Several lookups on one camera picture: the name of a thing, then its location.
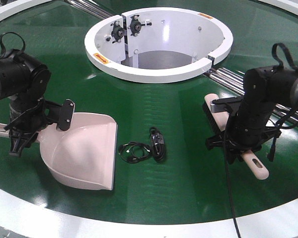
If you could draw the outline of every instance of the orange label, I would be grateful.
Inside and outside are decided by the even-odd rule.
[[[207,19],[213,19],[213,17],[212,16],[209,16],[209,15],[207,15],[207,14],[205,14],[205,13],[199,13],[199,15],[200,16],[203,16],[203,17],[206,17]]]
[[[99,53],[95,53],[94,56],[95,56],[96,58],[98,58],[103,64],[107,64],[107,63],[109,63],[109,60],[106,59],[104,56],[102,56],[102,55],[99,54]]]

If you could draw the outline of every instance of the dustpan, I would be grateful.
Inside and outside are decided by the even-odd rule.
[[[8,137],[0,123],[0,136]],[[74,113],[67,131],[39,132],[41,157],[60,183],[81,189],[113,189],[117,124],[108,115]]]

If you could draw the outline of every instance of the white cylindrical enclosure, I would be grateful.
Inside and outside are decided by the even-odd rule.
[[[94,25],[85,37],[87,56],[96,67],[141,83],[200,75],[222,61],[232,43],[231,31],[217,19],[169,7],[112,16]]]

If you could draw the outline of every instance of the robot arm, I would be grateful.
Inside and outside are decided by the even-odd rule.
[[[277,46],[283,49],[292,69],[284,68],[283,62],[276,55]],[[229,118],[226,132],[207,139],[207,147],[212,149],[225,144],[229,163],[233,163],[244,151],[260,150],[261,145],[271,138],[274,138],[275,148],[282,124],[298,110],[298,67],[294,65],[288,49],[282,43],[273,46],[272,55],[279,65],[254,68],[246,72],[243,97],[214,100],[211,105],[212,112],[227,111]],[[276,126],[266,126],[276,104],[290,107],[291,110]],[[269,159],[272,161],[273,157],[274,151],[271,151]]]
[[[65,100],[59,105],[44,99],[50,71],[45,64],[24,52],[25,42],[20,36],[22,50],[6,52],[2,38],[8,33],[19,36],[14,32],[0,35],[0,100],[10,98],[10,123],[5,130],[9,130],[10,154],[20,156],[23,148],[30,147],[38,131],[47,125],[57,123],[59,129],[69,129],[74,103]]]

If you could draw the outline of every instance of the green surface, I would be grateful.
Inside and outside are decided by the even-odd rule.
[[[201,11],[224,22],[234,44],[221,66],[246,71],[275,64],[271,46],[285,42],[298,62],[298,17],[248,0],[99,1],[114,12],[149,6],[174,6]],[[0,23],[20,33],[26,52],[52,72],[45,97],[62,103],[70,98],[77,112],[112,116],[118,124],[117,145],[149,143],[149,127],[165,137],[167,159],[127,164],[116,156],[113,191],[86,191],[59,184],[44,165],[39,145],[8,155],[9,140],[0,138],[0,188],[31,203],[76,216],[135,224],[185,224],[231,217],[223,151],[207,151],[213,135],[202,111],[203,97],[232,95],[204,76],[172,84],[138,84],[112,77],[95,68],[84,50],[84,36],[99,19],[55,1],[19,13]],[[7,48],[20,48],[13,37]],[[8,121],[8,100],[0,101],[0,122]],[[285,131],[277,142],[275,161],[257,153],[270,177],[259,181],[245,163],[230,165],[238,216],[266,210],[298,198],[298,129]]]

